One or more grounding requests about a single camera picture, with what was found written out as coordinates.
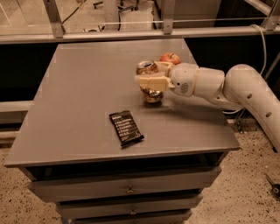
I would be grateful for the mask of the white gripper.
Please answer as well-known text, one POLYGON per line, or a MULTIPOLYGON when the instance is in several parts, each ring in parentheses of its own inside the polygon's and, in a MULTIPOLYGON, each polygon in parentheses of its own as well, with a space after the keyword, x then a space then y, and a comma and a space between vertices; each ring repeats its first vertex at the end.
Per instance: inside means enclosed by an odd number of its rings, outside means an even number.
POLYGON ((137 75, 134 82, 141 88, 164 92, 171 90, 176 95, 190 97, 194 92, 194 82, 199 67, 195 64, 181 63, 174 66, 171 62, 156 61, 157 71, 164 75, 137 75))

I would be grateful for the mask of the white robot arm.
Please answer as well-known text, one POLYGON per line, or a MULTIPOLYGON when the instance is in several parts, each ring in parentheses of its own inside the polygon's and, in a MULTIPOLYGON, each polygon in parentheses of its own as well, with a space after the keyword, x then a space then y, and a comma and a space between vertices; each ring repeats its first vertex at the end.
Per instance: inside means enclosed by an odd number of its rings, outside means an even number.
POLYGON ((158 62, 156 72, 137 75, 135 83, 150 90, 201 97, 222 109, 246 109, 280 151, 280 101, 252 66, 240 64, 223 73, 196 64, 158 62))

